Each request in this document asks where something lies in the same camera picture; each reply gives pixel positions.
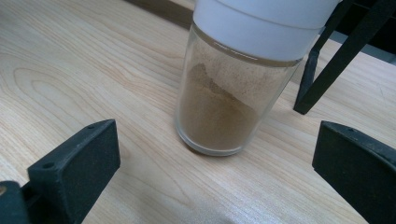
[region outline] wooden table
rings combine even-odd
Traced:
[[[396,147],[396,67],[360,53],[302,116],[303,63],[245,150],[214,158],[174,125],[187,38],[127,1],[0,0],[0,179],[23,185],[68,137],[116,119],[121,168],[85,223],[364,223],[311,161],[324,119]]]

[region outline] brown powder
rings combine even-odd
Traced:
[[[217,150],[244,145],[260,119],[250,106],[218,86],[202,63],[187,74],[178,113],[180,129],[192,142]]]

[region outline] black metal bracket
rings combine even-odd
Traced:
[[[396,223],[394,148],[322,121],[312,165],[369,223]]]
[[[326,29],[309,52],[300,83],[300,89],[294,105],[294,110],[301,114],[306,114],[315,105],[324,92],[329,89],[334,81],[347,68],[349,63],[375,36],[396,10],[395,0],[376,1],[371,10],[352,31],[345,43],[335,53],[314,81],[319,52],[338,23],[346,15],[353,2],[353,0],[344,0],[339,4],[330,17]]]
[[[119,168],[116,121],[89,125],[30,166],[22,188],[0,182],[0,223],[81,223]]]

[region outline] glass jar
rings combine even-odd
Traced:
[[[308,26],[315,29],[302,28],[295,24],[296,18],[285,19],[288,14],[279,16],[272,14],[271,7],[263,7],[273,1],[253,2],[196,3],[177,101],[176,126],[185,143],[206,155],[227,156],[244,148],[333,10],[327,8],[329,12],[324,18],[311,21],[313,18],[309,17],[318,13],[309,13],[312,11],[309,7],[318,7],[320,14],[322,7],[337,1],[319,1],[326,3],[320,7],[317,0],[305,0],[309,7],[298,11],[308,14],[303,16],[288,5],[293,1],[278,0],[275,5],[279,6],[272,6],[301,17],[300,25],[310,22]]]
[[[238,152],[299,61],[277,62],[242,54],[221,45],[193,23],[177,103],[180,137],[207,155]]]

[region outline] white lid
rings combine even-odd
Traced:
[[[304,57],[339,0],[198,0],[193,20],[240,52],[275,61]]]

